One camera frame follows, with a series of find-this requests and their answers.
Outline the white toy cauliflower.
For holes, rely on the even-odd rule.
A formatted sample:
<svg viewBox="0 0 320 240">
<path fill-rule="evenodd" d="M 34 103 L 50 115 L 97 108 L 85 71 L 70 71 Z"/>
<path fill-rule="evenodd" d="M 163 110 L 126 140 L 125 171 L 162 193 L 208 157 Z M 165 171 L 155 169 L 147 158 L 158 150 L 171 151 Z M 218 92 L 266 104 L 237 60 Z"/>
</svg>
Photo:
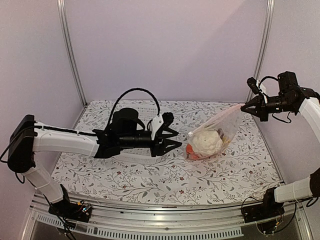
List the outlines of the white toy cauliflower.
<svg viewBox="0 0 320 240">
<path fill-rule="evenodd" d="M 202 130 L 193 134 L 189 144 L 197 155 L 211 156 L 221 150 L 223 140 L 216 130 Z"/>
</svg>

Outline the clear zip top bag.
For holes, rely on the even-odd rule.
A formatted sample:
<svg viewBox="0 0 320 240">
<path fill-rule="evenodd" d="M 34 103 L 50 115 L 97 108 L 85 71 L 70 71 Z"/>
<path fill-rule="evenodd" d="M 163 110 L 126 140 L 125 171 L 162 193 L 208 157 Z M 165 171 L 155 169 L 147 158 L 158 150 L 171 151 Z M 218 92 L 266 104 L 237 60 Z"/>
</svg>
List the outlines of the clear zip top bag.
<svg viewBox="0 0 320 240">
<path fill-rule="evenodd" d="M 223 153 L 234 139 L 244 113 L 243 104 L 231 106 L 187 134 L 185 158 L 203 160 Z"/>
</svg>

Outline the white plastic basket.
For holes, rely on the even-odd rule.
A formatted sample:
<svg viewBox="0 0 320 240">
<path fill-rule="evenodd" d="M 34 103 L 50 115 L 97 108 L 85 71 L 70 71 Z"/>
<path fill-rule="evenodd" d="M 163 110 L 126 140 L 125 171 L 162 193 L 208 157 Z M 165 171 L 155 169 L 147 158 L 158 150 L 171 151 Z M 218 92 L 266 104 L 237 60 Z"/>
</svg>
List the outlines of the white plastic basket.
<svg viewBox="0 0 320 240">
<path fill-rule="evenodd" d="M 158 114 L 158 109 L 154 106 L 137 106 L 134 109 L 137 110 L 138 118 L 143 122 L 152 120 Z"/>
</svg>

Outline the dark purple toy grapes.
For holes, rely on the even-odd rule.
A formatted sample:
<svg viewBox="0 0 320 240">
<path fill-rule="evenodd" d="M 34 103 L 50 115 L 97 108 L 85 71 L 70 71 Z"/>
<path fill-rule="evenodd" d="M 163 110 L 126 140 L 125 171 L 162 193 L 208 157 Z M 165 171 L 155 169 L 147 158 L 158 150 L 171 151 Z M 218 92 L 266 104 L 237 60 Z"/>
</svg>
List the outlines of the dark purple toy grapes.
<svg viewBox="0 0 320 240">
<path fill-rule="evenodd" d="M 221 138 L 224 136 L 224 131 L 221 128 L 217 130 L 217 133 Z"/>
</svg>

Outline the yellow toy corn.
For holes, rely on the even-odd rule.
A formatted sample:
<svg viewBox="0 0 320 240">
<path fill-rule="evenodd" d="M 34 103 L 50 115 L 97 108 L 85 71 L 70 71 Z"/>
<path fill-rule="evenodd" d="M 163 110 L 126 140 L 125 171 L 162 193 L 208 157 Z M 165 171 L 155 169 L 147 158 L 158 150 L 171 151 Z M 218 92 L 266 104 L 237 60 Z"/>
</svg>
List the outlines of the yellow toy corn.
<svg viewBox="0 0 320 240">
<path fill-rule="evenodd" d="M 231 142 L 230 138 L 228 138 L 228 137 L 223 137 L 222 141 L 223 141 L 224 145 L 228 145 Z"/>
</svg>

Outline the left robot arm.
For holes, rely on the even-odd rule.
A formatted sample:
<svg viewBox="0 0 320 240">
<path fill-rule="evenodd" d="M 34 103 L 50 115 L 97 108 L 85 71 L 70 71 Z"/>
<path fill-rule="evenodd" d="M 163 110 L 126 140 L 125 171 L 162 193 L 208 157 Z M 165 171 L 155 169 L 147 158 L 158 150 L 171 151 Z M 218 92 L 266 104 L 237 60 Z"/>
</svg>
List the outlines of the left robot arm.
<svg viewBox="0 0 320 240">
<path fill-rule="evenodd" d="M 162 113 L 156 98 L 154 102 L 157 112 L 148 124 L 139 119 L 137 110 L 130 107 L 116 110 L 113 106 L 103 130 L 59 128 L 36 121 L 34 115 L 27 114 L 10 136 L 9 144 L 1 154 L 7 159 L 1 162 L 30 181 L 51 204 L 55 204 L 55 209 L 63 217 L 70 217 L 75 210 L 67 191 L 35 161 L 34 154 L 61 152 L 109 159 L 120 155 L 123 150 L 149 149 L 151 157 L 161 157 L 182 143 L 173 140 L 179 134 L 170 128 L 173 113 Z"/>
</svg>

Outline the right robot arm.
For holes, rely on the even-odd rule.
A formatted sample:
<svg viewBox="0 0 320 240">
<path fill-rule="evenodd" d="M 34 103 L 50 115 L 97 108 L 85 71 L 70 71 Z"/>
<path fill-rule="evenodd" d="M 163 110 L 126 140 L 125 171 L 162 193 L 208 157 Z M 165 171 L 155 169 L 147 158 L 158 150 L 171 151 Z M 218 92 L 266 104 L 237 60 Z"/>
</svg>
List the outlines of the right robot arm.
<svg viewBox="0 0 320 240">
<path fill-rule="evenodd" d="M 298 84 L 296 74 L 291 71 L 279 73 L 272 79 L 278 84 L 278 93 L 269 96 L 263 87 L 263 82 L 270 79 L 267 75 L 261 80 L 254 77 L 246 83 L 254 97 L 247 101 L 240 109 L 257 117 L 261 122 L 267 122 L 269 116 L 280 113 L 299 115 L 305 122 L 303 130 L 313 134 L 311 145 L 320 140 L 320 95 L 315 90 Z M 303 179 L 268 189 L 258 213 L 262 218 L 269 218 L 285 202 L 299 202 L 320 196 L 320 171 L 317 169 Z"/>
</svg>

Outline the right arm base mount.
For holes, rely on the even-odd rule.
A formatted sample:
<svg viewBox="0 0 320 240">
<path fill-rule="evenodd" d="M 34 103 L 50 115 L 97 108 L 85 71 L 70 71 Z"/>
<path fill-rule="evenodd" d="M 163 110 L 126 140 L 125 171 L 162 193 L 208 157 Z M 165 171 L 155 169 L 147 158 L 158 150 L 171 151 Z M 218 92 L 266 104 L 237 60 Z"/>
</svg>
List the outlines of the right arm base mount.
<svg viewBox="0 0 320 240">
<path fill-rule="evenodd" d="M 275 201 L 275 187 L 269 188 L 258 204 L 244 206 L 245 199 L 241 205 L 241 214 L 245 223 L 265 220 L 281 216 L 285 213 L 284 203 Z"/>
</svg>

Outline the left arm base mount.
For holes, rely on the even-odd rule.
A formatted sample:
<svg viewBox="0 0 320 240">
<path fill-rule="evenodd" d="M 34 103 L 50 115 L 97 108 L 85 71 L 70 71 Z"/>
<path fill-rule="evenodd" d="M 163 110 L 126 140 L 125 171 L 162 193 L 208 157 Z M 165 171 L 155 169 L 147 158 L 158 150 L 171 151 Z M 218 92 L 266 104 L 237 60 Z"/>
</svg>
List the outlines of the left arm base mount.
<svg viewBox="0 0 320 240">
<path fill-rule="evenodd" d="M 92 205 L 83 200 L 77 203 L 70 202 L 66 188 L 60 184 L 62 189 L 62 200 L 57 203 L 50 203 L 48 212 L 52 215 L 65 219 L 88 223 L 92 214 Z"/>
</svg>

